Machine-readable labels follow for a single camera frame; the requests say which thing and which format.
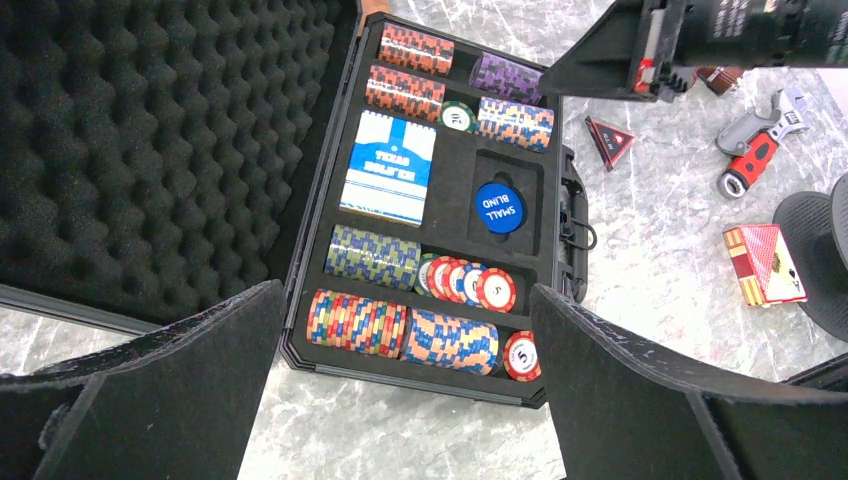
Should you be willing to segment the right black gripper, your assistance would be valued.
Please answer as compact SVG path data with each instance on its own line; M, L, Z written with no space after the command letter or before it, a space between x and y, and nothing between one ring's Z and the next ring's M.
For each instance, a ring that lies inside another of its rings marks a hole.
M641 21L647 39L638 47ZM846 66L845 1L615 1L538 88L547 96L670 102L702 67Z

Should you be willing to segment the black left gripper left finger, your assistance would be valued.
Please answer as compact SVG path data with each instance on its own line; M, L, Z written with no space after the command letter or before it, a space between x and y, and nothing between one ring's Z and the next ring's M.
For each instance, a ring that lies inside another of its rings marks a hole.
M5 479L234 479L282 330L266 281L109 349L1 379Z

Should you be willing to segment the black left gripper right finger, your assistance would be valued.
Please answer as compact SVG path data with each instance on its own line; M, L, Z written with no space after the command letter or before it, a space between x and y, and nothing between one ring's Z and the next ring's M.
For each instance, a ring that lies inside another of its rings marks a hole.
M847 396L740 375L531 294L542 378L571 479L843 479Z

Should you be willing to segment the grey chip stack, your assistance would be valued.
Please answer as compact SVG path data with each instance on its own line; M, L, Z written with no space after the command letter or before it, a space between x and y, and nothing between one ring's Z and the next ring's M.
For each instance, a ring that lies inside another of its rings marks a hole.
M554 110L492 97L480 98L476 133L484 138L543 153L555 125Z

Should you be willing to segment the red card deck box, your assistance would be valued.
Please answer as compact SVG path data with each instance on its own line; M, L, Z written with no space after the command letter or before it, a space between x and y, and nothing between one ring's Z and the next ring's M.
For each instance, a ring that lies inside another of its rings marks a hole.
M806 302L808 294L778 224L739 225L723 232L745 303Z

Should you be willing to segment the blue white card deck box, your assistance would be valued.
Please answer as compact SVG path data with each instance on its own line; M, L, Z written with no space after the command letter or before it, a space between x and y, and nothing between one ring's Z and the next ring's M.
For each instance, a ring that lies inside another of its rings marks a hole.
M436 137L433 127L364 109L339 208L419 227Z

